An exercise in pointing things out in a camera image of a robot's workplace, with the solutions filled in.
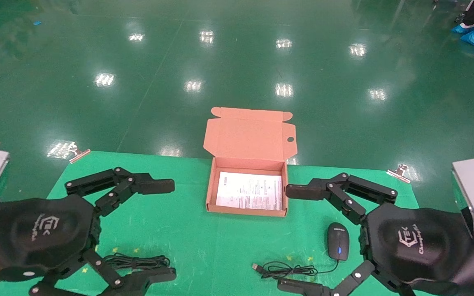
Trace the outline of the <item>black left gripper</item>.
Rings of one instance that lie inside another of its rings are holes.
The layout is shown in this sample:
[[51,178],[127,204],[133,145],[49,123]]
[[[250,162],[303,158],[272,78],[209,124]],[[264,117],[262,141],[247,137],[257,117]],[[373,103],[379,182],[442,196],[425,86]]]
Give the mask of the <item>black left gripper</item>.
[[0,202],[0,282],[23,282],[55,270],[87,246],[94,207],[82,197]]

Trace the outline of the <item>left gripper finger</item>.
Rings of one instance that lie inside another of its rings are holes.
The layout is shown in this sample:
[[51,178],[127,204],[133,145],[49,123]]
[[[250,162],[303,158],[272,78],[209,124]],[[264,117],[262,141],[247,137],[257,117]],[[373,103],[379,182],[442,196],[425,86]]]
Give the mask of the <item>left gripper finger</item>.
[[[175,268],[162,267],[153,270],[139,271],[121,277],[107,264],[96,251],[87,250],[83,253],[84,261],[108,283],[100,296],[144,296],[154,283],[168,282],[176,279]],[[49,274],[36,283],[30,290],[30,296],[80,296],[76,292],[56,288],[57,275]]]
[[107,190],[95,202],[95,213],[105,217],[134,194],[167,194],[175,190],[173,179],[154,179],[149,173],[131,173],[122,167],[94,173],[65,184],[68,195],[84,197]]

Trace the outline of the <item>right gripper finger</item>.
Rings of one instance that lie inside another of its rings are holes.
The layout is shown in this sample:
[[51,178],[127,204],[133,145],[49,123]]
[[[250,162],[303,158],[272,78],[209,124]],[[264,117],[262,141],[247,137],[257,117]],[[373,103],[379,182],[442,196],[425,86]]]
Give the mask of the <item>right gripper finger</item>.
[[397,272],[402,270],[402,262],[395,261],[385,266],[375,264],[370,260],[365,260],[335,288],[329,288],[321,284],[310,282],[281,279],[278,280],[278,289],[302,296],[349,296],[370,277],[372,273],[376,271],[382,273],[383,270],[386,270],[389,274],[394,273],[395,277],[401,278],[400,275],[397,275]]
[[286,186],[288,198],[326,200],[350,222],[360,225],[367,212],[351,197],[352,195],[378,205],[395,204],[397,191],[348,173],[340,173],[330,179],[313,178],[306,185],[288,184]]

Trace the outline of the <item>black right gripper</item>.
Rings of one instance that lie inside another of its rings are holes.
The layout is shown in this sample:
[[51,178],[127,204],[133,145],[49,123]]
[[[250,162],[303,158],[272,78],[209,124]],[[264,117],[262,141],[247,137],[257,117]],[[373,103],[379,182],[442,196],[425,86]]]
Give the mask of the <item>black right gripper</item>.
[[384,285],[454,285],[474,251],[460,214],[386,203],[361,223],[361,253]]

